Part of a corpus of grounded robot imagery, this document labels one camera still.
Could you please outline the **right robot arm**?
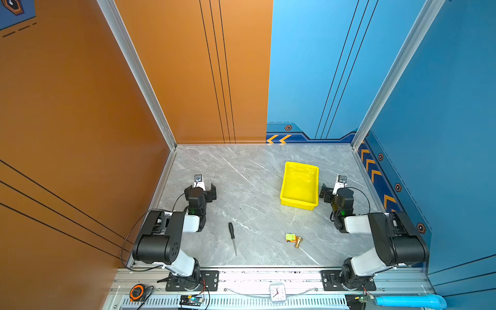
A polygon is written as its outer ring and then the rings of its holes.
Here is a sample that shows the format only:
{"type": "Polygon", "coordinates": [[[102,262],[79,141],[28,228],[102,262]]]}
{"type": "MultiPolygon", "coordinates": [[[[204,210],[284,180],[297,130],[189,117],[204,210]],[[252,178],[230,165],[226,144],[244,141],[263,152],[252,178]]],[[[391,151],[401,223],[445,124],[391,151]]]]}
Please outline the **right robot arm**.
{"type": "Polygon", "coordinates": [[[330,220],[344,234],[371,235],[373,247],[347,258],[334,279],[348,290],[365,288],[373,277],[401,264],[426,263],[429,249],[406,213],[354,213],[354,192],[323,185],[319,197],[331,204],[330,220]]]}

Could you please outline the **black handle screwdriver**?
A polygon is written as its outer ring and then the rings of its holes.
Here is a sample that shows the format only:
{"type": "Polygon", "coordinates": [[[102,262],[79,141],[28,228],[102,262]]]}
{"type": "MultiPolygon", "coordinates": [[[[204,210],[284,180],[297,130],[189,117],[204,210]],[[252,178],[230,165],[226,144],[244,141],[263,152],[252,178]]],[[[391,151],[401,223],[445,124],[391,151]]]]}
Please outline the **black handle screwdriver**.
{"type": "Polygon", "coordinates": [[[237,252],[236,241],[235,241],[235,230],[234,230],[234,225],[232,224],[232,222],[229,222],[228,223],[228,230],[229,230],[230,237],[231,237],[231,240],[232,240],[232,244],[233,244],[233,249],[235,251],[235,255],[237,256],[238,255],[238,252],[237,252]]]}

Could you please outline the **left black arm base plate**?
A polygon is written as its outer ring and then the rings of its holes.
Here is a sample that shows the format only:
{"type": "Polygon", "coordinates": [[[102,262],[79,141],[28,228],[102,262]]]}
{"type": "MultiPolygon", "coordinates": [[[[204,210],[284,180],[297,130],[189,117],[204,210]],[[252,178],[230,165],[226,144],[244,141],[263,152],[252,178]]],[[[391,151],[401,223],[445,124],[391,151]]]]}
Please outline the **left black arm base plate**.
{"type": "Polygon", "coordinates": [[[173,276],[170,274],[169,280],[166,281],[165,290],[167,292],[179,291],[201,291],[203,289],[209,292],[218,290],[220,272],[218,270],[203,270],[193,273],[190,277],[173,276]]]}

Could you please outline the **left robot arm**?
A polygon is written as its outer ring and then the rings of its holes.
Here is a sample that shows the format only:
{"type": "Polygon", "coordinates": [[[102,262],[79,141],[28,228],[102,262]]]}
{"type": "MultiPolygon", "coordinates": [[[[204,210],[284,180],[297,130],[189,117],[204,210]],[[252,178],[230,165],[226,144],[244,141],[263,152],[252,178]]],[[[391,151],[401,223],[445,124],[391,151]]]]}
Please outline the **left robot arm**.
{"type": "Polygon", "coordinates": [[[184,191],[188,206],[182,211],[149,211],[133,245],[135,261],[169,270],[166,282],[186,290],[201,285],[200,264],[181,249],[184,233],[203,231],[207,204],[216,200],[216,187],[190,186],[184,191]]]}

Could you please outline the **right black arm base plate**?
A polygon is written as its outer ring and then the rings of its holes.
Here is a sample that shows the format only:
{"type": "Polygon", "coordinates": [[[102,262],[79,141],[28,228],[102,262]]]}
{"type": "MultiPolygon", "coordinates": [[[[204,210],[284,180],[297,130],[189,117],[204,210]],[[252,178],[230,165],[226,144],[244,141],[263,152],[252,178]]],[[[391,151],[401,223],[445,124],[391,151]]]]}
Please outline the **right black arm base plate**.
{"type": "Polygon", "coordinates": [[[374,278],[356,276],[353,272],[343,274],[341,270],[323,270],[320,272],[324,291],[376,291],[374,278]]]}

